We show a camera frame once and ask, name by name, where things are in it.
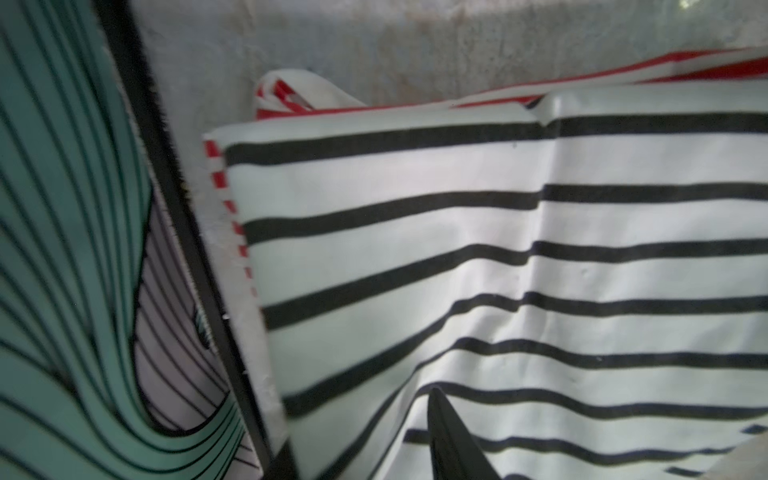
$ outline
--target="dark triangular object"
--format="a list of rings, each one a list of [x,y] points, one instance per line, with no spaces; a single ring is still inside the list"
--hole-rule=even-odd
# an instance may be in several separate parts
[[[501,480],[440,389],[429,392],[427,425],[434,480]]]

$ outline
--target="concrete floor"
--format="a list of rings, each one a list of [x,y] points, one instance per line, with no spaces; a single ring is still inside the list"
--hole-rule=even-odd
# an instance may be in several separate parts
[[[276,447],[286,427],[264,329],[200,145],[205,131],[250,119],[263,73],[305,68],[368,104],[402,104],[587,74],[669,51],[768,45],[766,0],[131,1]]]

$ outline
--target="striped fabric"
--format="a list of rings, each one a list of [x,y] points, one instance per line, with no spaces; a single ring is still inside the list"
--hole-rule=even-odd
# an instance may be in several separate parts
[[[768,82],[211,133],[304,479],[680,478],[768,426]]]
[[[0,10],[0,478],[258,478],[91,3]]]

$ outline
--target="black and white striped fabric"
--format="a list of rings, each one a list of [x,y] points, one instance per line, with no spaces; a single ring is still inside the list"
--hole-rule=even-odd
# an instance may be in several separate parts
[[[768,425],[768,82],[223,127],[302,478],[699,475]]]

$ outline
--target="teal patterned fabric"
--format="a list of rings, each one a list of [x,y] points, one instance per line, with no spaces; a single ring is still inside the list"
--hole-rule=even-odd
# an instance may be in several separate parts
[[[136,376],[151,183],[91,6],[0,13],[0,478],[221,478],[247,448],[227,384],[173,427]]]

